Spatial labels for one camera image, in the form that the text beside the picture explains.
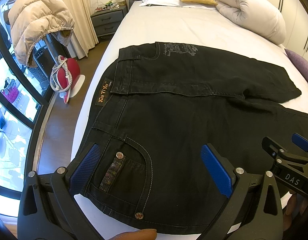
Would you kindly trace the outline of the person's left thumb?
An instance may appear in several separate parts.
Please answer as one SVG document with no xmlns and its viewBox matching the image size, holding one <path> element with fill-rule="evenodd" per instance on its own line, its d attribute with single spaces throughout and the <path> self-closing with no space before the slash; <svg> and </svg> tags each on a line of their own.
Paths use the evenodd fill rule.
<svg viewBox="0 0 308 240">
<path fill-rule="evenodd" d="M 120 233 L 110 240 L 156 240 L 157 230 L 155 229 L 143 229 L 134 232 Z"/>
</svg>

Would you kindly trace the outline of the person's right hand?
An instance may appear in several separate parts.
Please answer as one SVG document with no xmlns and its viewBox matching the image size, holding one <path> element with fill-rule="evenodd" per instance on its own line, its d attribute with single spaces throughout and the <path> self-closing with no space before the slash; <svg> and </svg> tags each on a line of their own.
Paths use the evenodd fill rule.
<svg viewBox="0 0 308 240">
<path fill-rule="evenodd" d="M 299 213 L 300 215 L 303 215 L 308 206 L 308 200 L 302 196 L 298 196 L 295 191 L 290 190 L 289 194 L 291 196 L 286 204 L 286 210 L 283 214 L 283 231 L 288 230 L 292 225 L 292 214 Z"/>
</svg>

